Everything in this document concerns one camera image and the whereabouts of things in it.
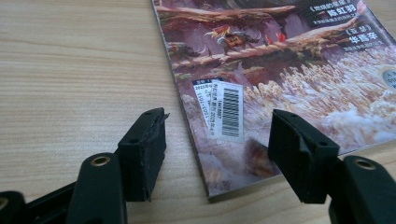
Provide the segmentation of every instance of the wooden surface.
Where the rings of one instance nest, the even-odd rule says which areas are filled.
[[[396,2],[367,2],[396,35]],[[0,1],[0,191],[30,202],[75,181],[159,106],[166,158],[152,203],[128,203],[130,223],[330,222],[327,204],[301,204],[283,177],[208,201],[150,1]],[[396,177],[394,143],[359,154]]]

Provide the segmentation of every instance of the black clamp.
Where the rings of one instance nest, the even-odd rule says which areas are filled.
[[[19,192],[0,192],[0,224],[127,223],[125,201],[150,201],[163,164],[167,117],[163,108],[143,113],[115,153],[81,164],[76,183],[30,203]]]
[[[274,110],[268,155],[303,203],[332,197],[332,223],[396,223],[396,184],[383,166],[339,146],[301,117]]]

